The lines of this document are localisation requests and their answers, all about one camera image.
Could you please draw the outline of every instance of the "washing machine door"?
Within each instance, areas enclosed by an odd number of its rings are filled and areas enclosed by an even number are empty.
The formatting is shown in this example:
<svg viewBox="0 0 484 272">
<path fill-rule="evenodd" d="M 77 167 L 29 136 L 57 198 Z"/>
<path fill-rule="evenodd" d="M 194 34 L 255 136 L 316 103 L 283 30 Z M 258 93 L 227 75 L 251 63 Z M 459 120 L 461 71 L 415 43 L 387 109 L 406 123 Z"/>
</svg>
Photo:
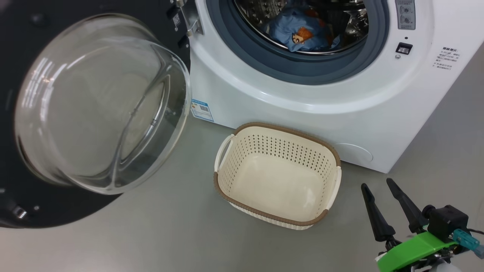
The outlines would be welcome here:
<svg viewBox="0 0 484 272">
<path fill-rule="evenodd" d="M 173 150 L 191 100 L 170 0 L 0 0 L 0 225 L 104 207 Z"/>
</svg>

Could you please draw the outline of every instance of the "basket handle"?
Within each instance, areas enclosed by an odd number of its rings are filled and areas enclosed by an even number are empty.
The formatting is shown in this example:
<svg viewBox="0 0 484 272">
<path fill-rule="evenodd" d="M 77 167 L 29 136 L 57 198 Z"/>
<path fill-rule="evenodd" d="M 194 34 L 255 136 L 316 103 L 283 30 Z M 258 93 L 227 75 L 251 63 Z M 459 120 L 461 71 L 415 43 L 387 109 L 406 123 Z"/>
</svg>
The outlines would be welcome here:
<svg viewBox="0 0 484 272">
<path fill-rule="evenodd" d="M 220 157 L 222 156 L 222 152 L 224 151 L 225 147 L 227 146 L 227 144 L 230 142 L 230 146 L 232 146 L 232 138 L 235 137 L 235 135 L 233 134 L 230 134 L 229 136 L 227 136 L 227 138 L 225 138 L 225 140 L 222 142 L 222 144 L 220 145 L 219 149 L 218 149 L 218 152 L 217 152 L 217 156 L 215 157 L 215 166 L 214 166 L 214 171 L 215 172 L 218 172 L 218 170 L 222 167 L 222 165 L 224 164 L 225 162 L 225 158 L 227 156 L 227 153 L 228 152 L 225 152 L 224 153 L 224 157 L 222 158 L 222 160 L 220 160 Z"/>
</svg>

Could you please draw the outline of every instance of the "gray floor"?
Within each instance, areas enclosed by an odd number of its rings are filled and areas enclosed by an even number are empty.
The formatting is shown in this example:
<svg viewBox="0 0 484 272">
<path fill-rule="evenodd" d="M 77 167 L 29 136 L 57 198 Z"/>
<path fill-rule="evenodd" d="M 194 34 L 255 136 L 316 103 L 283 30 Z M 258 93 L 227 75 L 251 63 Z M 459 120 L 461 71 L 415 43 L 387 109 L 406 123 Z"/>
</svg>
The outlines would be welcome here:
<svg viewBox="0 0 484 272">
<path fill-rule="evenodd" d="M 445 96 L 389 176 L 415 201 L 452 204 L 484 229 L 484 48 Z M 343 165 L 340 193 L 323 221 L 305 231 L 245 215 L 213 189 L 213 158 L 230 129 L 189 119 L 178 147 L 154 177 L 81 221 L 40 230 L 0 229 L 0 271 L 377 271 L 361 197 L 366 182 L 405 240 L 408 223 L 386 175 Z M 473 254 L 456 257 L 482 271 Z"/>
</svg>

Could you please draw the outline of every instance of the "plastic basket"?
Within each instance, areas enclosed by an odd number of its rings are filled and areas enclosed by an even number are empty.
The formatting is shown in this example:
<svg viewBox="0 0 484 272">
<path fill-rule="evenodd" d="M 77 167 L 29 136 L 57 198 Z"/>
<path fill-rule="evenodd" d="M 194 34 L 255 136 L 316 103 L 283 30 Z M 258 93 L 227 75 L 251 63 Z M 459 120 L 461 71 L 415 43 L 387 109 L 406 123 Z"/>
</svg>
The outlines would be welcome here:
<svg viewBox="0 0 484 272">
<path fill-rule="evenodd" d="M 266 222 L 303 230 L 331 208 L 341 162 L 327 143 L 291 129 L 249 123 L 220 146 L 216 190 L 235 208 Z"/>
</svg>

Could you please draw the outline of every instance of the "brown basket rim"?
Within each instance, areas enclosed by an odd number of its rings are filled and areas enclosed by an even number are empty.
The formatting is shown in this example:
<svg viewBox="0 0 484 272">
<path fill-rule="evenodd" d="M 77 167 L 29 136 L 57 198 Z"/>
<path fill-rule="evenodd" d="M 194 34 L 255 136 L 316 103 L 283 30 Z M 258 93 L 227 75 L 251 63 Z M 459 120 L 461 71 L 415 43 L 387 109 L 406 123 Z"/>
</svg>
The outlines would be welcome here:
<svg viewBox="0 0 484 272">
<path fill-rule="evenodd" d="M 243 130 L 245 128 L 253 127 L 253 126 L 282 131 L 282 132 L 285 132 L 285 133 L 293 134 L 293 135 L 308 139 L 310 141 L 316 142 L 316 143 L 326 147 L 327 149 L 329 149 L 331 151 L 331 153 L 333 154 L 335 160 L 336 160 L 336 166 L 341 166 L 341 160 L 339 158 L 339 155 L 332 146 L 330 146 L 325 141 L 322 141 L 318 138 L 309 136 L 307 134 L 304 134 L 304 133 L 297 131 L 297 130 L 294 130 L 294 129 L 289 129 L 289 128 L 285 128 L 285 127 L 281 127 L 281 126 L 277 126 L 277 125 L 272 125 L 272 124 L 252 122 L 252 123 L 247 123 L 247 124 L 244 124 L 244 125 L 241 125 L 240 127 L 238 127 L 235 130 L 234 135 L 237 135 L 237 133 L 239 133 L 241 130 Z M 258 215 L 261 215 L 261 216 L 264 216 L 264 217 L 267 217 L 267 218 L 270 218 L 270 219 L 273 219 L 273 220 L 277 220 L 277 221 L 280 221 L 280 222 L 284 222 L 284 223 L 287 223 L 287 224 L 292 224 L 292 225 L 295 225 L 295 226 L 302 226 L 302 227 L 314 225 L 315 223 L 321 221 L 321 219 L 323 219 L 326 216 L 326 214 L 328 213 L 328 209 L 325 209 L 325 210 L 322 211 L 322 213 L 318 217 L 316 217 L 315 219 L 310 220 L 310 221 L 296 221 L 296 220 L 283 218 L 283 217 L 280 217 L 280 216 L 276 216 L 276 215 L 273 215 L 273 214 L 270 214 L 270 213 L 266 213 L 266 212 L 254 209 L 250 206 L 247 206 L 243 203 L 240 203 L 240 202 L 236 201 L 235 199 L 227 196 L 224 192 L 222 192 L 222 189 L 220 189 L 220 185 L 218 184 L 218 173 L 217 172 L 214 172 L 214 174 L 213 174 L 213 182 L 214 182 L 215 189 L 217 190 L 217 192 L 228 202 L 235 204 L 235 205 L 237 205 L 237 206 L 239 206 L 243 209 L 246 209 L 248 211 L 251 211 L 255 214 L 258 214 Z"/>
</svg>

